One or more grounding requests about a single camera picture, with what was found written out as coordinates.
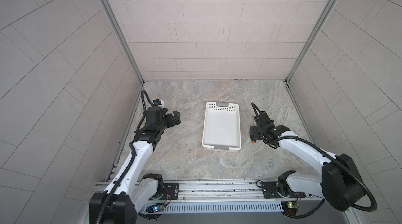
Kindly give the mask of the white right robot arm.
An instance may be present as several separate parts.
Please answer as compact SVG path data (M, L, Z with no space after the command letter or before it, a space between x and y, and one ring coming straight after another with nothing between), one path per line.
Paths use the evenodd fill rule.
M266 192L277 193L282 198L290 198L298 193L311 194L321 198L321 202L310 212L297 216L283 215L297 219L306 218L317 211L324 202L333 208L345 211L352 207L361 211L373 212L378 204L375 197L364 184L351 157L329 153L313 143L299 137L284 125L276 126L265 111L254 110L255 126L250 128L252 142L262 140L273 149L282 148L297 155L313 167L319 176L304 175L289 170L277 178L276 185L257 181L257 187Z

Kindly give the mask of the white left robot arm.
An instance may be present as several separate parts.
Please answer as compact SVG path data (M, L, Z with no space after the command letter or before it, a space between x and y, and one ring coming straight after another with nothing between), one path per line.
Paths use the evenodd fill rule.
M125 163L104 192L93 194L90 200L91 224L134 224L145 203L163 194L161 174L150 173L143 178L140 174L164 131L180 123L178 111L169 114L167 108L151 106L143 112Z

